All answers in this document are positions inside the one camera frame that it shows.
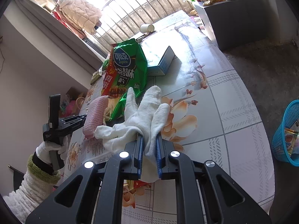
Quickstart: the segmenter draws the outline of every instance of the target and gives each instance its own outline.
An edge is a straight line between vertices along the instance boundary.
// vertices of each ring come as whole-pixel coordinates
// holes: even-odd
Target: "person's hand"
[[[50,151],[58,151],[58,154],[60,154],[60,158],[62,160],[66,160],[67,155],[68,155],[68,151],[67,151],[67,147],[68,147],[68,137],[65,136],[63,138],[62,141],[62,146],[54,143],[54,142],[50,142],[50,141],[43,141],[35,150],[37,157],[42,160],[43,162],[47,163],[47,164],[51,164],[52,161],[50,159]]]

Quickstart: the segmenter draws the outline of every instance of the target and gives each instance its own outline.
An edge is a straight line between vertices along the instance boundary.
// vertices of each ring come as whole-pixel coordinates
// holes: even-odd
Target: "gray cabinet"
[[[204,33],[220,50],[267,37],[268,22],[261,0],[231,0],[203,6],[195,2]]]

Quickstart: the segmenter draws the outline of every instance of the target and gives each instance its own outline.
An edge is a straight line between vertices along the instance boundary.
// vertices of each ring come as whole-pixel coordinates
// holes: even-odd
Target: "floral tablecloth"
[[[154,26],[157,32],[144,41],[153,47],[167,43],[177,56],[166,76],[149,77],[147,82],[147,88],[159,86],[163,103],[171,106],[162,137],[177,143],[192,160],[214,160],[269,211],[275,192],[269,142],[255,103],[238,73],[183,11]],[[103,77],[91,86],[81,113],[86,113],[102,88]],[[81,156],[83,139],[82,129],[74,132],[64,178],[87,160]],[[109,159],[101,141],[93,141],[90,152],[106,154]],[[174,181],[158,180],[126,192],[122,214],[124,224],[176,223]]]

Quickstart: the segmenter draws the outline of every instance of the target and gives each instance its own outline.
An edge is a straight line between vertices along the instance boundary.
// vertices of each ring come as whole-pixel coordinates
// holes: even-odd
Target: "blue gripper pad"
[[[143,160],[143,137],[140,137],[140,143],[139,143],[139,151],[138,151],[138,178],[141,178],[142,173],[142,160]]]
[[[160,142],[159,137],[156,137],[156,149],[157,149],[157,155],[156,155],[156,160],[157,160],[157,171],[158,171],[158,176],[159,178],[162,177],[162,154],[161,154],[161,146],[162,142]]]

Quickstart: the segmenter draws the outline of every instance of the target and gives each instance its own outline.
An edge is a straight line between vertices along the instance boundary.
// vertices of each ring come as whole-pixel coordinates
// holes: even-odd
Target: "green snack bag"
[[[140,44],[130,39],[114,45],[101,92],[102,96],[109,96],[106,120],[123,115],[129,87],[134,89],[137,98],[147,83],[147,60]]]

